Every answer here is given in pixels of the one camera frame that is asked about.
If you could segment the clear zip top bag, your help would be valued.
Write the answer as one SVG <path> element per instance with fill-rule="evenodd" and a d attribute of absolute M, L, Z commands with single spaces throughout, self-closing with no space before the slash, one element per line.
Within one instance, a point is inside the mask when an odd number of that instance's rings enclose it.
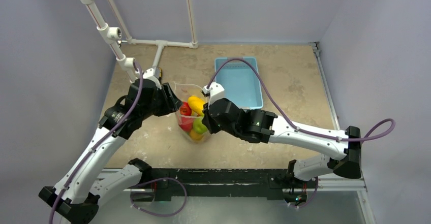
<path fill-rule="evenodd" d="M 182 102 L 187 102 L 188 98 L 190 96 L 193 96 L 193 95 L 197 96 L 197 97 L 203 99 L 205 102 L 207 102 L 207 99 L 202 95 L 201 90 L 202 90 L 202 88 L 198 85 L 195 85 L 195 84 L 181 84 L 181 83 L 174 82 L 174 93 L 180 100 L 182 100 Z M 197 117 L 203 117 L 203 116 L 199 116 L 194 111 L 193 111 L 191 116 L 182 116 L 182 115 L 180 115 L 179 110 L 175 113 L 175 116 L 176 116 L 177 125 L 179 123 L 180 117 L 193 117 L 194 119 Z M 204 137 L 200 141 L 193 141 L 189 137 L 189 132 L 185 132 L 181 128 L 180 128 L 180 132 L 182 133 L 182 135 L 185 138 L 187 138 L 189 141 L 191 141 L 193 143 L 203 143 L 209 138 L 209 131 L 204 133 Z"/>

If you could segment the yellow mango fruit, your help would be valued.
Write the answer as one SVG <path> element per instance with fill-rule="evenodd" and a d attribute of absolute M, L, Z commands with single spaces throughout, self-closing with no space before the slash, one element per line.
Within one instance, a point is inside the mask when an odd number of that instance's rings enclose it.
<path fill-rule="evenodd" d="M 203 99 L 197 96 L 190 96 L 187 101 L 192 111 L 197 113 L 199 116 L 203 116 L 204 104 L 206 103 Z"/>

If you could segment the red apple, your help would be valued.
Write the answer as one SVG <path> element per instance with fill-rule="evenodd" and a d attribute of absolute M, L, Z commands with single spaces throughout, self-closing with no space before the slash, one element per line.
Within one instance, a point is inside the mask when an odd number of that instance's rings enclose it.
<path fill-rule="evenodd" d="M 185 132 L 190 132 L 193 128 L 193 117 L 180 117 L 178 126 Z"/>

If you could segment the green pear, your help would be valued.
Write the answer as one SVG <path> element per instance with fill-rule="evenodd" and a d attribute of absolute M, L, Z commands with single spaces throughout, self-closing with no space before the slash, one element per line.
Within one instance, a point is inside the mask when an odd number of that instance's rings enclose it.
<path fill-rule="evenodd" d="M 193 121 L 193 130 L 198 134 L 204 134 L 208 131 L 207 127 L 202 122 L 203 117 L 197 117 Z"/>

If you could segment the orange mango fruit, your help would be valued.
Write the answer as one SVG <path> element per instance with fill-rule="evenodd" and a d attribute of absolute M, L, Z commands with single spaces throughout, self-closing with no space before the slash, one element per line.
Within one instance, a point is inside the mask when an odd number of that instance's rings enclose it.
<path fill-rule="evenodd" d="M 196 132 L 195 130 L 191 130 L 189 132 L 189 137 L 193 140 L 193 141 L 200 141 L 203 139 L 204 134 L 200 134 L 198 132 Z"/>

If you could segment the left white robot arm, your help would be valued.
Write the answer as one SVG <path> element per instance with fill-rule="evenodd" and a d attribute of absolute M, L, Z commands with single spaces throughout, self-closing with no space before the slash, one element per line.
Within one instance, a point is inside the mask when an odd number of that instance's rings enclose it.
<path fill-rule="evenodd" d="M 174 113 L 181 105 L 168 83 L 152 79 L 132 83 L 128 93 L 104 112 L 89 145 L 67 174 L 55 186 L 40 190 L 40 199 L 51 208 L 48 222 L 59 214 L 69 223 L 90 223 L 99 208 L 124 189 L 158 182 L 152 167 L 138 158 L 101 181 L 97 177 L 144 120 Z"/>

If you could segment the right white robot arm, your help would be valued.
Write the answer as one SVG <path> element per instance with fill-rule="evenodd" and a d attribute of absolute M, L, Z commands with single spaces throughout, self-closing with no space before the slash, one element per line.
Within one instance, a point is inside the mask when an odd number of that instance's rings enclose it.
<path fill-rule="evenodd" d="M 361 178 L 360 129 L 326 130 L 305 124 L 297 127 L 265 110 L 243 110 L 226 98 L 203 106 L 203 124 L 211 134 L 224 131 L 249 143 L 289 144 L 319 153 L 316 157 L 289 162 L 286 182 L 297 187 L 313 177 L 333 173 L 348 179 Z"/>

